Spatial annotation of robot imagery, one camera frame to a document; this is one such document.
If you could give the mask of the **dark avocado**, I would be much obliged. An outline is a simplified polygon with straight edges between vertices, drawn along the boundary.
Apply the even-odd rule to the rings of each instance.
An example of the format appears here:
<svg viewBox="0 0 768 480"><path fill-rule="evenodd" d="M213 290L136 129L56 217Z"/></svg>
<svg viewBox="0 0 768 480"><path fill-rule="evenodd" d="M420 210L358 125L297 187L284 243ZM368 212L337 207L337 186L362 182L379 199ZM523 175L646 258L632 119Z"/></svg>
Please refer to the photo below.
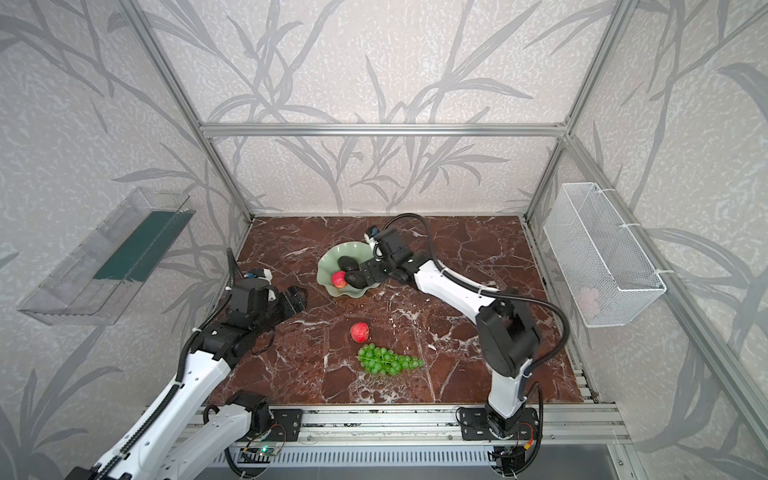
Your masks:
<svg viewBox="0 0 768 480"><path fill-rule="evenodd" d="M345 272L344 280L350 287L355 289L362 290L368 287L368 280L360 270Z"/></svg>
<svg viewBox="0 0 768 480"><path fill-rule="evenodd" d="M343 270L345 272L358 271L360 269L359 262L356 259L346 255L340 256L338 258L337 265L339 270Z"/></svg>

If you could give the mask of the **green grape bunch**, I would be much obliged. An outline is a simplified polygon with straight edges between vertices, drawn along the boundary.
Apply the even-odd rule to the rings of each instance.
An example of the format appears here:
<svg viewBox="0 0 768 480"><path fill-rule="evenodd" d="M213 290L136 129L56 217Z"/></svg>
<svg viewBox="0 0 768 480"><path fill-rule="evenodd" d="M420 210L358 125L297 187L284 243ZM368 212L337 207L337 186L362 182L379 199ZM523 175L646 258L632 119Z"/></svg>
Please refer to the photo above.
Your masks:
<svg viewBox="0 0 768 480"><path fill-rule="evenodd" d="M425 362L418 357L400 355L374 344L360 348L357 359L365 372L381 376L397 376L425 366Z"/></svg>

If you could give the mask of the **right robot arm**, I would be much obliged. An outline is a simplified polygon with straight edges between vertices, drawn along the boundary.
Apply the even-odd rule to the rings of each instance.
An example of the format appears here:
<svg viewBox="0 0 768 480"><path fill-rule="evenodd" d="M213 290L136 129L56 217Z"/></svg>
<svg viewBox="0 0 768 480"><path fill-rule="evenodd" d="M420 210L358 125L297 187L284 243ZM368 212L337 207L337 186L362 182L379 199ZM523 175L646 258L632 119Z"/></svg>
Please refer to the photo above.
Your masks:
<svg viewBox="0 0 768 480"><path fill-rule="evenodd" d="M434 243L427 252L415 252L389 227L370 228L365 239L374 258L366 268L372 278L411 283L462 313L475 326L480 350L492 372L486 401L489 429L504 439L521 421L527 394L525 387L533 372L565 349L571 328L558 306L510 291L485 287L452 271L437 259ZM548 352L538 355L541 331L531 307L540 306L562 323L561 337Z"/></svg>

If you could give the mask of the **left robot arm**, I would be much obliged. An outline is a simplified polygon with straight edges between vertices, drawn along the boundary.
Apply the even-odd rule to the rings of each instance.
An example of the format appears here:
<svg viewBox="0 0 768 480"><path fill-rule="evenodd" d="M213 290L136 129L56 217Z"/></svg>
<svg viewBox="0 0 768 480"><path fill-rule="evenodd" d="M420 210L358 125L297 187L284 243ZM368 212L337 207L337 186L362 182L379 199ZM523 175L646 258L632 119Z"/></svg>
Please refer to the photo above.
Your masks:
<svg viewBox="0 0 768 480"><path fill-rule="evenodd" d="M178 439L216 387L250 353L256 341L306 310L306 289L281 292L266 276L233 281L221 310L185 342L177 371L147 411L89 468L71 479L193 479L243 438L271 433L276 422L263 395L239 391L214 410L203 427Z"/></svg>

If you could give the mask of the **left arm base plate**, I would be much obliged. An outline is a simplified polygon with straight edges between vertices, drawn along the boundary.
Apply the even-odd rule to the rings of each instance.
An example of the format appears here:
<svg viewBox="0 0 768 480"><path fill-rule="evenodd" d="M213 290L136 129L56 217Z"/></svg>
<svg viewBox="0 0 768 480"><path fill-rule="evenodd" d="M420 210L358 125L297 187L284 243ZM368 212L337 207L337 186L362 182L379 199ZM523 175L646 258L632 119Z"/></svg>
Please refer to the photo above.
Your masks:
<svg viewBox="0 0 768 480"><path fill-rule="evenodd" d="M259 436L264 442L294 443L299 440L303 410L299 408L270 409L269 428Z"/></svg>

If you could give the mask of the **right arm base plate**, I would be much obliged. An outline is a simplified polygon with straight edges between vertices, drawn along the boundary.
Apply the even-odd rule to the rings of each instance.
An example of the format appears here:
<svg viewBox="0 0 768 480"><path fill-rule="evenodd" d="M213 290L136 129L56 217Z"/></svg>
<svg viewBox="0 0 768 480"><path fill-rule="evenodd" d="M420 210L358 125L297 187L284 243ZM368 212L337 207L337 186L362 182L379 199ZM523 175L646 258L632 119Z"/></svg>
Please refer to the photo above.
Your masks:
<svg viewBox="0 0 768 480"><path fill-rule="evenodd" d="M532 407L522 407L510 418L503 418L489 406L459 407L456 420L465 441L535 441L540 423Z"/></svg>

